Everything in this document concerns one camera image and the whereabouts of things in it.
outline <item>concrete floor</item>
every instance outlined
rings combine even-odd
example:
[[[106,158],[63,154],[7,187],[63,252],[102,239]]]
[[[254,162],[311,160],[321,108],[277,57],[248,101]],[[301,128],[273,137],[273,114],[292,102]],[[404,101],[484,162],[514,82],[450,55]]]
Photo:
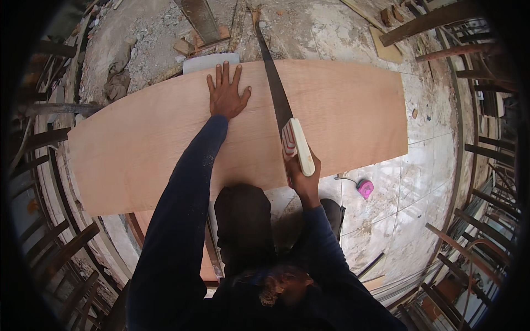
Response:
[[[397,2],[356,1],[378,20],[381,9]],[[230,26],[235,3],[235,0],[209,0],[219,25]],[[368,22],[339,0],[304,3],[263,0],[261,3],[262,20],[267,23],[263,32],[275,58],[353,61],[401,73],[407,109],[408,154],[341,174],[356,181],[370,179],[375,191],[368,200],[357,193],[350,181],[335,180],[334,176],[320,181],[321,198],[332,198],[346,207],[341,246],[351,270],[359,272],[381,252],[385,253],[363,279],[385,275],[385,288],[376,298],[383,304],[391,303],[402,295],[395,293],[395,284],[411,279],[417,282],[416,274],[426,267],[437,237],[425,224],[442,227],[453,192],[457,118],[449,68],[445,59],[431,61],[430,68],[414,59],[422,47],[432,52],[441,46],[432,31],[408,38],[400,42],[404,62],[397,65],[377,57]],[[405,21],[413,19],[406,8],[400,10]],[[116,11],[108,11],[92,31],[87,47],[80,91],[82,102],[104,102],[102,86],[106,70],[117,52],[117,44],[126,36],[139,37],[136,56],[127,66],[131,72],[129,93],[133,93],[176,64],[174,57],[179,54],[172,45],[183,37],[191,41],[190,33],[191,26],[171,0],[149,3],[127,0]],[[223,47],[226,45],[220,44],[198,55],[219,52]],[[250,13],[246,14],[236,52],[242,62],[261,58]],[[460,89],[467,88],[469,93],[467,82],[462,80],[462,83]],[[418,110],[416,119],[412,117],[414,109]],[[469,119],[470,102],[465,105],[465,111],[469,112]],[[355,130],[356,123],[351,125]],[[355,142],[344,152],[355,153]],[[281,219],[301,210],[298,197],[288,187],[267,191],[266,195],[271,201],[271,222],[275,229],[281,227]]]

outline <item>hand saw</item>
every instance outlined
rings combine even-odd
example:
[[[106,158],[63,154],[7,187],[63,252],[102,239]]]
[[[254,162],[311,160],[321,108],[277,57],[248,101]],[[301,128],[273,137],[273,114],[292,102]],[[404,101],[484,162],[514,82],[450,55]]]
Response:
[[[274,105],[276,122],[278,122],[278,130],[281,137],[281,146],[284,152],[284,163],[287,163],[293,156],[298,154],[302,173],[306,177],[309,177],[315,173],[315,164],[309,146],[307,145],[307,141],[305,140],[304,131],[302,131],[300,121],[293,117],[284,86],[281,83],[280,76],[278,75],[278,71],[276,70],[276,66],[270,55],[269,48],[267,47],[267,44],[265,44],[265,39],[263,38],[259,27],[259,20],[257,19],[254,22],[254,29],[260,44],[261,55],[265,62],[265,71],[267,72],[267,78],[269,80],[272,104]],[[293,187],[288,174],[287,181],[289,186]]]

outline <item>person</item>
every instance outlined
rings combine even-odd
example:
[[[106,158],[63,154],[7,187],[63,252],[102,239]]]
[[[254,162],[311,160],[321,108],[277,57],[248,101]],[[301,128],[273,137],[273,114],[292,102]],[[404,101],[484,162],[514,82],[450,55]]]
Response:
[[[338,242],[338,205],[319,199],[321,162],[315,155],[310,177],[296,156],[287,163],[304,225],[283,256],[275,251],[263,191],[248,184],[221,190],[214,209],[226,278],[204,299],[199,273],[211,170],[230,120],[252,91],[247,87],[239,96],[241,72],[238,65],[230,84],[225,62],[216,67],[216,85],[207,76],[211,117],[180,157],[156,206],[129,285],[128,329],[406,330],[349,270]]]

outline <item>left hand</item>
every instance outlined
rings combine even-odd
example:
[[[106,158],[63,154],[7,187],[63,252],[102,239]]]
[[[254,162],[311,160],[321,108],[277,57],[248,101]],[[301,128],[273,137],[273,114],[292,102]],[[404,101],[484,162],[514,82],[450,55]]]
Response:
[[[223,115],[228,121],[239,115],[245,109],[246,103],[250,98],[250,92],[252,91],[252,88],[247,86],[243,92],[243,97],[240,97],[237,86],[239,85],[243,67],[241,65],[236,67],[234,79],[231,84],[228,81],[229,69],[230,64],[228,61],[223,63],[222,72],[221,65],[215,67],[215,87],[211,75],[206,77],[206,82],[210,89],[210,113],[212,116],[217,114]]]

